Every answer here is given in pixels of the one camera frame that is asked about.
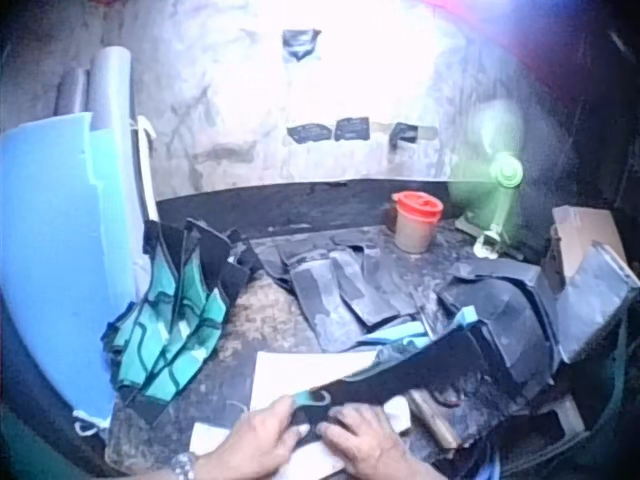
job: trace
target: wristwatch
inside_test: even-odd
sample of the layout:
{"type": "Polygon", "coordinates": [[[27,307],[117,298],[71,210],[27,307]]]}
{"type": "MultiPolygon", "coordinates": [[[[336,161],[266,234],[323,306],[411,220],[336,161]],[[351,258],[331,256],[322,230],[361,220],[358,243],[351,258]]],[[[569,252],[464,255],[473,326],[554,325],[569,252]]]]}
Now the wristwatch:
{"type": "Polygon", "coordinates": [[[197,457],[191,452],[181,453],[171,460],[170,468],[178,480],[195,480],[197,457]]]}

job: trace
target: white paper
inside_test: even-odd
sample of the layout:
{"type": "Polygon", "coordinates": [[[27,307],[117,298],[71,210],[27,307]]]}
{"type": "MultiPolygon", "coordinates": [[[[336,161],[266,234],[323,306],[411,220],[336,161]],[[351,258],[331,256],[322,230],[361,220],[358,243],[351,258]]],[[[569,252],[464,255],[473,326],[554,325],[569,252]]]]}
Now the white paper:
{"type": "MultiPolygon", "coordinates": [[[[259,352],[256,359],[251,410],[268,406],[282,395],[294,394],[324,385],[371,365],[376,352],[337,354],[282,354],[259,352]]],[[[398,396],[384,405],[396,432],[411,427],[409,405],[398,396]]],[[[223,428],[196,423],[191,434],[190,450],[197,455],[215,450],[229,434],[223,428]]],[[[316,480],[344,468],[322,442],[314,442],[296,450],[289,464],[275,475],[277,480],[316,480]]]]}

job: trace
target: fingernail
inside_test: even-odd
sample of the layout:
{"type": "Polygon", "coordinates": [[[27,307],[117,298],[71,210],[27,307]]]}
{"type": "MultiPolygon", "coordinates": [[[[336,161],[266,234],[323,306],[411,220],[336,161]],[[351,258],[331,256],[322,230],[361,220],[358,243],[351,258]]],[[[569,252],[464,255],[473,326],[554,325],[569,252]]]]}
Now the fingernail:
{"type": "Polygon", "coordinates": [[[309,425],[308,423],[298,426],[298,434],[300,435],[300,438],[309,433],[309,430],[311,430],[311,425],[309,425]]]}

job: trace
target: workbench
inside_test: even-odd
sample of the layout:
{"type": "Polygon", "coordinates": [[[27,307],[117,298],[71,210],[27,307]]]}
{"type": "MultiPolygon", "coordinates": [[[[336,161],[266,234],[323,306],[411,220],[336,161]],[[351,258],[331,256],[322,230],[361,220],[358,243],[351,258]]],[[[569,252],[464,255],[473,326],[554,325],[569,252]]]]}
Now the workbench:
{"type": "MultiPolygon", "coordinates": [[[[429,250],[407,255],[393,244],[384,227],[362,227],[358,233],[394,259],[396,271],[412,285],[425,303],[425,313],[438,310],[435,289],[459,260],[472,258],[473,239],[443,221],[429,250]]],[[[327,239],[337,231],[253,240],[256,252],[298,239],[327,239]]],[[[117,400],[107,437],[106,460],[126,473],[165,467],[171,458],[188,450],[193,425],[204,422],[231,428],[250,402],[256,354],[318,353],[318,342],[292,295],[259,272],[238,299],[212,356],[187,389],[176,397],[153,426],[117,400]]],[[[410,449],[424,460],[432,459],[433,440],[419,421],[408,435],[410,449]]]]}

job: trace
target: finger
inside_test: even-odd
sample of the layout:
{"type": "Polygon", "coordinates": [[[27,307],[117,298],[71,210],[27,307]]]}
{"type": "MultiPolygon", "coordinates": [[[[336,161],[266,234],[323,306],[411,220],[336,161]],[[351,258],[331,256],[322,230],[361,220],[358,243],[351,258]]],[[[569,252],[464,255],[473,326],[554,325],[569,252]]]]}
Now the finger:
{"type": "Polygon", "coordinates": [[[354,460],[356,458],[355,446],[358,439],[352,433],[347,432],[342,427],[326,422],[319,424],[316,432],[318,432],[322,441],[339,456],[346,460],[354,460]]]}
{"type": "Polygon", "coordinates": [[[372,405],[358,404],[354,405],[354,408],[358,410],[360,416],[364,418],[368,426],[375,428],[380,423],[376,407],[372,405]]]}
{"type": "Polygon", "coordinates": [[[332,408],[329,410],[329,416],[340,420],[356,435],[362,433],[362,429],[366,424],[360,413],[358,404],[354,403],[332,408]]]}
{"type": "Polygon", "coordinates": [[[268,415],[269,419],[275,423],[275,428],[279,432],[283,432],[291,422],[291,415],[294,409],[294,398],[291,395],[285,395],[274,401],[263,413],[268,415]]]}
{"type": "Polygon", "coordinates": [[[282,437],[280,437],[280,441],[276,447],[278,453],[288,461],[291,453],[296,448],[296,443],[298,443],[298,440],[304,437],[308,431],[309,425],[289,427],[287,431],[282,434],[282,437]]]}
{"type": "Polygon", "coordinates": [[[384,411],[382,407],[373,407],[373,412],[378,418],[379,425],[384,428],[384,430],[393,430],[393,426],[391,425],[391,420],[387,416],[387,413],[384,411]]]}

